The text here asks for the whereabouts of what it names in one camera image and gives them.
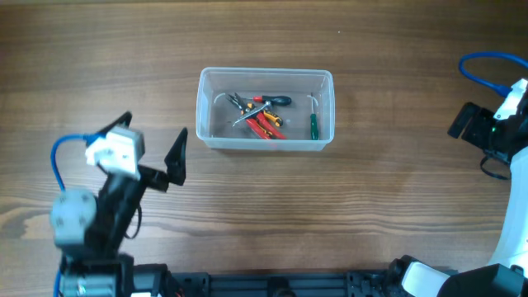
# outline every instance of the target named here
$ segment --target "pliers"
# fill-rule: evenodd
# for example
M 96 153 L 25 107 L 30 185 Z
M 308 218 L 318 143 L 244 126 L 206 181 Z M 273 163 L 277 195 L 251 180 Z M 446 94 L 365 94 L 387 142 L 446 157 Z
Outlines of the pliers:
M 246 103 L 237 93 L 234 95 L 235 97 L 229 94 L 227 99 L 240 110 L 242 115 L 255 108 L 252 103 Z M 262 139 L 286 139 L 281 132 L 266 120 L 262 112 L 259 112 L 254 117 L 247 118 L 246 123 Z

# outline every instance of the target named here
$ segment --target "wooden tabletop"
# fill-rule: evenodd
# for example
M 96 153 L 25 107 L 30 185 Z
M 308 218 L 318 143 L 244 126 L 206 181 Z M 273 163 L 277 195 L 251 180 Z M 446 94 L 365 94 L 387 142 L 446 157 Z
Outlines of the wooden tabletop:
M 463 78 L 474 51 L 524 55 L 521 1 L 179 2 L 0 7 L 0 295 L 49 295 L 59 251 L 48 221 L 59 188 L 50 148 L 125 111 L 145 134 L 142 163 L 190 130 L 187 180 L 147 191 L 144 223 L 122 250 L 172 271 L 345 271 L 409 254 L 468 270 L 494 250 L 510 183 L 446 131 L 493 91 Z M 335 139 L 320 153 L 207 148 L 195 134 L 208 66 L 326 69 Z M 522 69 L 470 70 L 512 84 Z M 65 144 L 68 187 L 104 175 Z

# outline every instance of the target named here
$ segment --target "blue cable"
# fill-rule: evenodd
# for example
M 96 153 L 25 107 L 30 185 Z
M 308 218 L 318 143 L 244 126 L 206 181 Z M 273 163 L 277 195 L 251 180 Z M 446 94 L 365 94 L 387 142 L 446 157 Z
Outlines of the blue cable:
M 51 148 L 51 168 L 53 169 L 53 173 L 55 174 L 55 178 L 57 179 L 57 182 L 59 184 L 60 190 L 64 191 L 64 182 L 62 177 L 60 177 L 59 169 L 57 168 L 57 149 L 59 149 L 59 146 L 69 140 L 84 140 L 87 142 L 88 145 L 92 144 L 94 141 L 96 141 L 99 137 L 104 137 L 102 134 L 68 134 L 65 135 L 53 144 L 53 147 Z M 55 284 L 53 287 L 53 296 L 59 297 L 59 291 L 60 291 L 60 268 L 57 271 L 57 276 L 55 277 Z
M 497 58 L 497 59 L 505 59 L 508 61 L 515 62 L 524 68 L 528 68 L 528 61 L 524 60 L 523 58 L 517 57 L 514 54 L 508 54 L 508 53 L 501 53 L 501 52 L 479 52 L 479 53 L 472 53 L 467 54 L 464 57 L 460 58 L 459 61 L 459 71 L 467 78 L 471 79 L 472 81 L 476 83 L 480 83 L 486 87 L 489 87 L 493 89 L 497 94 L 499 94 L 502 97 L 508 96 L 508 94 L 512 91 L 511 87 L 499 85 L 496 83 L 488 82 L 486 80 L 483 80 L 482 78 L 478 78 L 474 76 L 473 74 L 469 73 L 464 68 L 464 62 L 469 59 L 476 59 L 476 58 Z

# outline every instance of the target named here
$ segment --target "black cable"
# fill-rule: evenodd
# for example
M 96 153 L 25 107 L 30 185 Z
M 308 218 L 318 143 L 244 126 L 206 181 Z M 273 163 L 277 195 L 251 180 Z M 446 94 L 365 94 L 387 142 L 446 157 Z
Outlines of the black cable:
M 140 205 L 138 207 L 138 228 L 136 228 L 134 235 L 132 235 L 131 237 L 127 233 L 125 233 L 126 239 L 134 239 L 136 236 L 138 236 L 139 228 L 141 227 L 141 217 L 142 217 L 142 212 L 141 212 L 141 205 Z
M 486 169 L 484 169 L 484 164 L 489 160 L 489 157 L 488 156 L 485 156 L 482 161 L 480 161 L 480 170 L 482 170 L 482 172 L 486 173 L 486 175 L 490 176 L 490 177 L 493 177 L 493 178 L 497 178 L 499 180 L 502 180 L 502 181 L 507 181 L 510 179 L 510 177 L 504 177 L 498 173 L 493 173 L 493 172 L 490 172 Z

